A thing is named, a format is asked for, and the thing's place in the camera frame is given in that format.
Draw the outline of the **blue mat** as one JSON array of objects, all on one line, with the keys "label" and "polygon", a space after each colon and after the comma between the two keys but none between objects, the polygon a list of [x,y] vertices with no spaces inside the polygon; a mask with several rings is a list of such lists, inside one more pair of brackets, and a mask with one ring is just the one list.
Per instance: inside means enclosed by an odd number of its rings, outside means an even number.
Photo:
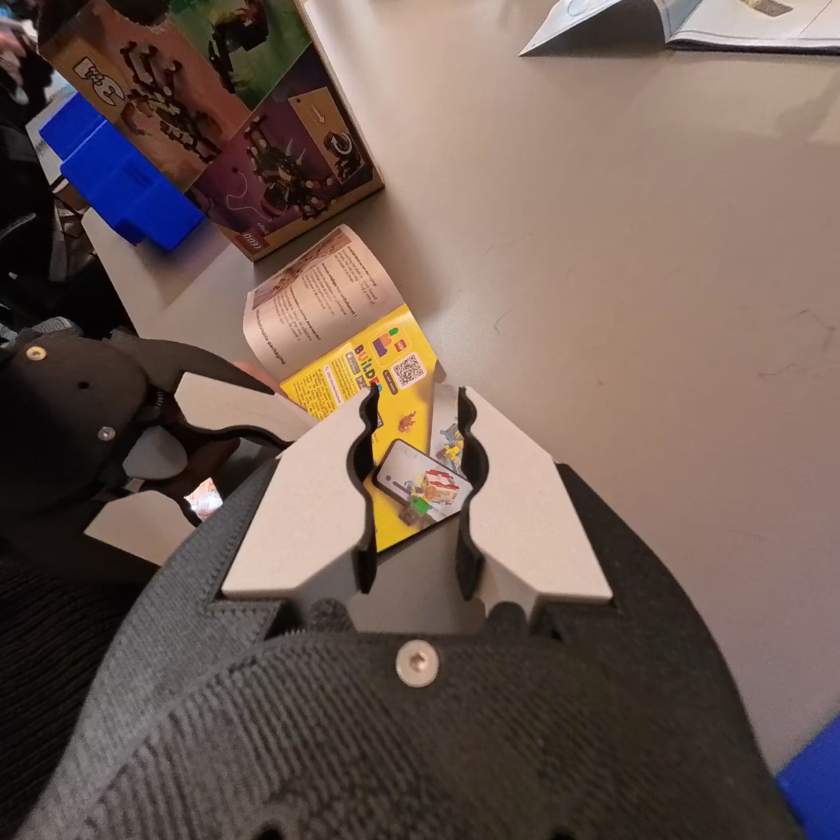
[{"label": "blue mat", "polygon": [[787,804],[811,839],[839,838],[839,717],[778,774]]}]

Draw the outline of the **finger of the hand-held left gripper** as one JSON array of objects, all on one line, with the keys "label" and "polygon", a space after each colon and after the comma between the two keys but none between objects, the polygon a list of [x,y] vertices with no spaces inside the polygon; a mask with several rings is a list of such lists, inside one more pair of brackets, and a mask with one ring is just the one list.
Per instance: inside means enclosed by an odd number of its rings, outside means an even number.
[{"label": "finger of the hand-held left gripper", "polygon": [[287,397],[185,372],[167,392],[153,385],[129,428],[122,471],[129,480],[173,480],[199,451],[243,438],[287,448],[317,424]]},{"label": "finger of the hand-held left gripper", "polygon": [[202,523],[186,500],[147,490],[107,502],[84,535],[162,566]]}]

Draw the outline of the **person's dark knit clothing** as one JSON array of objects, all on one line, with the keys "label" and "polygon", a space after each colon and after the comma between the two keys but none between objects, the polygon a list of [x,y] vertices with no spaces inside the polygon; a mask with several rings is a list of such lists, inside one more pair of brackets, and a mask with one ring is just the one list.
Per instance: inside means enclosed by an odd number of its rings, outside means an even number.
[{"label": "person's dark knit clothing", "polygon": [[2,838],[14,838],[56,770],[112,639],[159,570],[76,579],[2,543]]}]

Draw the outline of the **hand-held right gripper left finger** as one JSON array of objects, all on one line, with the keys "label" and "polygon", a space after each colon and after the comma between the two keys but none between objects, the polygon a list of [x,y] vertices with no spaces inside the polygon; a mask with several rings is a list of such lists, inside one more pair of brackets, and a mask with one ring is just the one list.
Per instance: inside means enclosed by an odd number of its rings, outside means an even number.
[{"label": "hand-held right gripper left finger", "polygon": [[222,583],[228,600],[347,602],[368,594],[377,559],[372,472],[376,386],[356,393],[279,457]]}]

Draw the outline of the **lego set cardboard box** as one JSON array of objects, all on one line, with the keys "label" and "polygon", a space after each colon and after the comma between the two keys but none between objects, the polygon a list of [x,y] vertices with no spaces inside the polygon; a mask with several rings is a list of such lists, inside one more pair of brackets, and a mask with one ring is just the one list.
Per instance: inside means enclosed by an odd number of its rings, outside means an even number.
[{"label": "lego set cardboard box", "polygon": [[41,55],[250,260],[384,188],[302,1],[40,2]]}]

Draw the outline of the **blue plastic bin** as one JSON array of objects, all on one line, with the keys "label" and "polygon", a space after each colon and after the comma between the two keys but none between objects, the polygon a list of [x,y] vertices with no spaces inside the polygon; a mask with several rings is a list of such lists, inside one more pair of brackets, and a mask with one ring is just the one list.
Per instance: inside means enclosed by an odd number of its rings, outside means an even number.
[{"label": "blue plastic bin", "polygon": [[170,253],[204,220],[202,212],[80,94],[73,93],[40,136],[61,174],[111,230],[132,246]]}]

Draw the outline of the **yellow lego instruction booklet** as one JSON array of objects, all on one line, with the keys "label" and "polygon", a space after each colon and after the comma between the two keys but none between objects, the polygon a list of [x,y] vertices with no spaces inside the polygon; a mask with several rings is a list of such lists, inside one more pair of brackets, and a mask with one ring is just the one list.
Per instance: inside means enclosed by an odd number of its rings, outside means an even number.
[{"label": "yellow lego instruction booklet", "polygon": [[377,549],[459,513],[458,388],[379,260],[342,224],[253,289],[244,335],[281,390],[321,421],[379,393],[371,436]]}]

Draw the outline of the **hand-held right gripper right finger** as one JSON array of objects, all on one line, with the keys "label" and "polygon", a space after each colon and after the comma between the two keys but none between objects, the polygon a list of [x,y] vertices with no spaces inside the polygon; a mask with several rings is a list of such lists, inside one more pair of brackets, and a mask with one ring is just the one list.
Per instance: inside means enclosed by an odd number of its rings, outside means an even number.
[{"label": "hand-held right gripper right finger", "polygon": [[458,390],[462,467],[455,569],[464,600],[501,603],[535,622],[544,606],[604,606],[613,590],[551,454],[474,388]]}]

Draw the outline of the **open grey instruction booklet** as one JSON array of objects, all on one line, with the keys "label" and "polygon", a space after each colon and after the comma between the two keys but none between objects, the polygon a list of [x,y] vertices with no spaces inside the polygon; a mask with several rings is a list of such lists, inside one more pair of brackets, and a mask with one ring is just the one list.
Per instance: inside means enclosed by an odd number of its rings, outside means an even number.
[{"label": "open grey instruction booklet", "polygon": [[562,1],[519,55],[664,46],[838,56],[838,1]]}]

